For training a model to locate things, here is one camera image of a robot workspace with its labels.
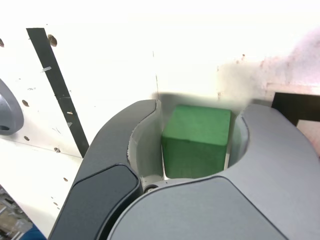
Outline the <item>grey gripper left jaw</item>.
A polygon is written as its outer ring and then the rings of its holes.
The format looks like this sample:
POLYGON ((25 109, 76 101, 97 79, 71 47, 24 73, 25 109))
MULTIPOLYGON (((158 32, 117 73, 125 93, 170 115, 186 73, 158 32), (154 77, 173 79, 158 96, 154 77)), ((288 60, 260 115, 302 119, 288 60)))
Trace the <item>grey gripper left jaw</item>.
POLYGON ((164 178, 162 106, 141 100, 97 133, 49 235, 51 240, 105 240, 121 213, 164 178))

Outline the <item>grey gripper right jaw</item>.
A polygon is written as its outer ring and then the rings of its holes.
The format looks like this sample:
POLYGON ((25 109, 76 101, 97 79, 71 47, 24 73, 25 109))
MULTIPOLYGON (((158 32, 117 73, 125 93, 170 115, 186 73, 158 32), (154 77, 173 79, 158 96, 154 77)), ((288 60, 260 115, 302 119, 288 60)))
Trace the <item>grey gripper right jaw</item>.
POLYGON ((110 240, 317 240, 320 160, 276 109, 236 118, 242 152, 226 170, 159 187, 118 218, 110 240))

